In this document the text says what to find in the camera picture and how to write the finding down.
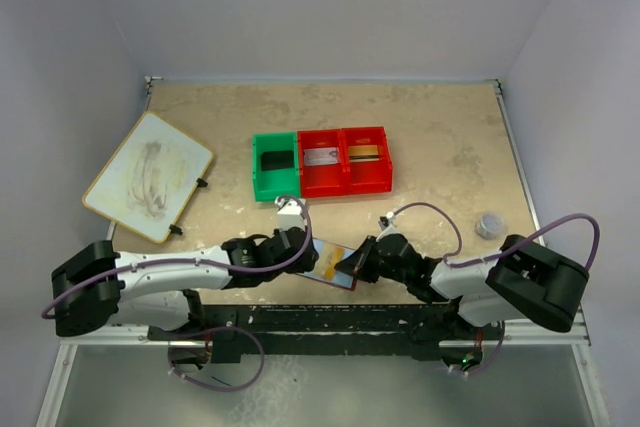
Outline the red leather card holder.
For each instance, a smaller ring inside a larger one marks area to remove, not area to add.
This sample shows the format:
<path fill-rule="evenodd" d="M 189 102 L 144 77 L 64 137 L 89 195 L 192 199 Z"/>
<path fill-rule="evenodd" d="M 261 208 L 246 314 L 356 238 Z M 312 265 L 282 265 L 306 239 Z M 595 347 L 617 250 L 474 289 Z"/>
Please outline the red leather card holder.
<path fill-rule="evenodd" d="M 301 273 L 303 278 L 320 282 L 331 287 L 354 291 L 357 280 L 350 274 L 339 272 L 336 266 L 354 253 L 354 250 L 318 238 L 313 239 L 313 246 L 318 253 L 314 268 Z"/>

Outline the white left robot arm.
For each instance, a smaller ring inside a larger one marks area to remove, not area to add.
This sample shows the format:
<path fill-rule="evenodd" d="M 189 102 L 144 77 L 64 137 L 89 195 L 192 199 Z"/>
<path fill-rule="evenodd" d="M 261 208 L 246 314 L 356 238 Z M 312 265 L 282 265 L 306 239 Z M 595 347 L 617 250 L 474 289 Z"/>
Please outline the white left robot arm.
<path fill-rule="evenodd" d="M 169 254 L 117 252 L 98 241 L 52 272 L 53 300 L 42 316 L 60 337 L 134 324 L 194 339 L 211 324 L 200 290 L 254 288 L 310 272 L 317 259 L 310 232 L 298 227 Z"/>

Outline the black VIP card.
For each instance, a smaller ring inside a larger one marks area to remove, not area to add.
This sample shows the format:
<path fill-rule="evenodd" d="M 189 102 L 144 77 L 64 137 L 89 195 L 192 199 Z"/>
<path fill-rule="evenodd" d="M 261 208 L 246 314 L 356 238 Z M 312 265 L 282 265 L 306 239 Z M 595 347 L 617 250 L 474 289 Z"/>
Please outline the black VIP card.
<path fill-rule="evenodd" d="M 293 168 L 294 152 L 292 150 L 265 151 L 260 155 L 260 166 L 264 172 Z"/>

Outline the white card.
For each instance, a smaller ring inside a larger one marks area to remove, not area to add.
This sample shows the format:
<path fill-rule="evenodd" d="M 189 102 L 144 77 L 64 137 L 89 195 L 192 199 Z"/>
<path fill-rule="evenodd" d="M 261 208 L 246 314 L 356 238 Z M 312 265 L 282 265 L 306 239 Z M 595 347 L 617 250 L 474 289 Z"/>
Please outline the white card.
<path fill-rule="evenodd" d="M 307 167 L 339 164 L 339 149 L 337 147 L 305 149 L 303 151 L 303 162 Z"/>

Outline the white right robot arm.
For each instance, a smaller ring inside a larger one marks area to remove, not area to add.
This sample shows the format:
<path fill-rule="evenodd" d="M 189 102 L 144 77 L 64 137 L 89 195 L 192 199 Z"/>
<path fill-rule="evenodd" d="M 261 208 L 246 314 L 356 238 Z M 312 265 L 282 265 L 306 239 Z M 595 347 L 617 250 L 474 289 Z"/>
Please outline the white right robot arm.
<path fill-rule="evenodd" d="M 446 330 L 467 338 L 494 322 L 528 319 L 566 333 L 574 322 L 589 280 L 587 269 L 535 242 L 509 235 L 498 251 L 472 265 L 449 265 L 419 254 L 397 231 L 369 236 L 336 270 L 359 281 L 395 281 L 425 304 L 450 301 Z"/>

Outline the gold card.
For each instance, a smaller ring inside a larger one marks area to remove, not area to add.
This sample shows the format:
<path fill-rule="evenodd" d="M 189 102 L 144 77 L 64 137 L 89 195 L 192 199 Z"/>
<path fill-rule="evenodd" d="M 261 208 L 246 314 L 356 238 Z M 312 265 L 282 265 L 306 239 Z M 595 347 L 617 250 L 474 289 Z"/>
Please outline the gold card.
<path fill-rule="evenodd" d="M 380 157 L 380 149 L 376 144 L 350 145 L 348 147 L 348 158 L 350 162 L 378 161 Z"/>
<path fill-rule="evenodd" d="M 336 265 L 343 259 L 346 249 L 336 244 L 322 243 L 316 250 L 319 257 L 313 273 L 324 280 L 333 280 L 336 275 Z"/>

